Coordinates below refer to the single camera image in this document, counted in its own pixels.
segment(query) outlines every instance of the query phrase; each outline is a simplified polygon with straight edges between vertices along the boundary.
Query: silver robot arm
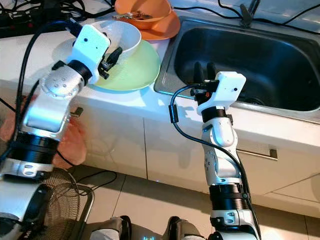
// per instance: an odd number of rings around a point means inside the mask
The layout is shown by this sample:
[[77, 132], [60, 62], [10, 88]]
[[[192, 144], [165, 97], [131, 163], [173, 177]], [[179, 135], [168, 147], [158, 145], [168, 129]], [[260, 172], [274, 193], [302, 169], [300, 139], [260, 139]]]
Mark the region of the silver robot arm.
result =
[[17, 239], [25, 229], [42, 224], [51, 192], [42, 180], [54, 168], [52, 161], [70, 119], [69, 104], [101, 74], [110, 40], [91, 25], [72, 23], [79, 31], [71, 56], [39, 80], [39, 94], [22, 116], [10, 152], [0, 162], [1, 240]]
[[[246, 82], [242, 74], [218, 72], [214, 81], [217, 84], [211, 92], [202, 87], [192, 89], [199, 105], [197, 112], [202, 115], [202, 140], [227, 150], [238, 163], [236, 152], [238, 136], [227, 109], [235, 102]], [[203, 144], [204, 168], [210, 190], [212, 212], [210, 221], [215, 233], [209, 240], [261, 240], [259, 225], [251, 207], [250, 196], [244, 190], [242, 173], [229, 156], [222, 151]]]

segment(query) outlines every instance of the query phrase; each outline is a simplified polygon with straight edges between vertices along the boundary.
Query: kitchen counter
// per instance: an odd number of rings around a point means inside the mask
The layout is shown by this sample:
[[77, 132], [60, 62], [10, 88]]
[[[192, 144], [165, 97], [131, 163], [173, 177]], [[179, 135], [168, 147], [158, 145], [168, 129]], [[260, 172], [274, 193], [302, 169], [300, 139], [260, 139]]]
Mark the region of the kitchen counter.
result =
[[[225, 20], [208, 15], [212, 21], [237, 24], [237, 20]], [[85, 24], [93, 23], [90, 19]], [[270, 26], [254, 23], [253, 27], [271, 29]], [[289, 30], [297, 36], [305, 33]], [[5, 88], [16, 89], [21, 63], [31, 36], [19, 36], [0, 39], [0, 95]], [[42, 34], [32, 48], [26, 68], [24, 90], [28, 92], [34, 82], [46, 74], [58, 60], [66, 60], [72, 49], [74, 37], [67, 31]], [[160, 59], [168, 47], [169, 40], [150, 42], [159, 54]], [[87, 106], [96, 105], [122, 113], [141, 116], [143, 118], [170, 122], [168, 104], [171, 96], [154, 91], [153, 84], [136, 91], [115, 92], [90, 85], [74, 100]], [[202, 118], [196, 112], [196, 102], [178, 97], [179, 119], [182, 125], [198, 128]], [[300, 149], [302, 151], [320, 154], [320, 125], [301, 120], [281, 117], [247, 109], [230, 107], [235, 130], [240, 138], [251, 139], [261, 143], [273, 142], [277, 146]]]

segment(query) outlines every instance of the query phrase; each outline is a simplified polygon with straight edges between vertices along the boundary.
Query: sink basin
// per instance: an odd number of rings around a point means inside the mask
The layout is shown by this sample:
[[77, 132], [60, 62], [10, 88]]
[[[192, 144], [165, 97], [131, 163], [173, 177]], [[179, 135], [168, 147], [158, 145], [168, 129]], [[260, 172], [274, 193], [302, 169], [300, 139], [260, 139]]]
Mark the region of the sink basin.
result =
[[236, 71], [246, 83], [234, 107], [320, 122], [320, 47], [313, 39], [182, 17], [155, 90], [172, 94], [193, 83], [194, 65]]

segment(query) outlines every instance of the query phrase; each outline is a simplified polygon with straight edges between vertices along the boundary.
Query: sink drain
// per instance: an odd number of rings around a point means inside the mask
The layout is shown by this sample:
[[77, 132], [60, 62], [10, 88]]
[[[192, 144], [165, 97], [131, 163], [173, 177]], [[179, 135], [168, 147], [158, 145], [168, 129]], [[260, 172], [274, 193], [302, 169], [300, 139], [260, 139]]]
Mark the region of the sink drain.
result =
[[244, 101], [248, 104], [255, 104], [255, 105], [262, 105], [262, 106], [265, 105], [263, 101], [255, 97], [247, 98]]

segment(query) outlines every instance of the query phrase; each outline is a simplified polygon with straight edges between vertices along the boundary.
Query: cabinet handle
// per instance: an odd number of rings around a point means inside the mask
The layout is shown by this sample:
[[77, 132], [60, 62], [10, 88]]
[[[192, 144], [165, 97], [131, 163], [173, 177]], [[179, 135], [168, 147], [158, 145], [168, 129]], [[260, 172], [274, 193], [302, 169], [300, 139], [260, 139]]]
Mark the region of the cabinet handle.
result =
[[74, 112], [70, 112], [70, 115], [72, 117], [79, 118], [83, 111], [84, 111], [84, 109], [82, 107], [78, 106]]
[[242, 150], [242, 149], [237, 149], [236, 151], [238, 153], [242, 153], [242, 154], [248, 154], [248, 155], [252, 155], [252, 156], [256, 156], [256, 157], [260, 157], [260, 158], [278, 161], [278, 153], [277, 153], [276, 149], [270, 149], [270, 155], [260, 154], [260, 153], [256, 153], [253, 151], [247, 151], [247, 150]]

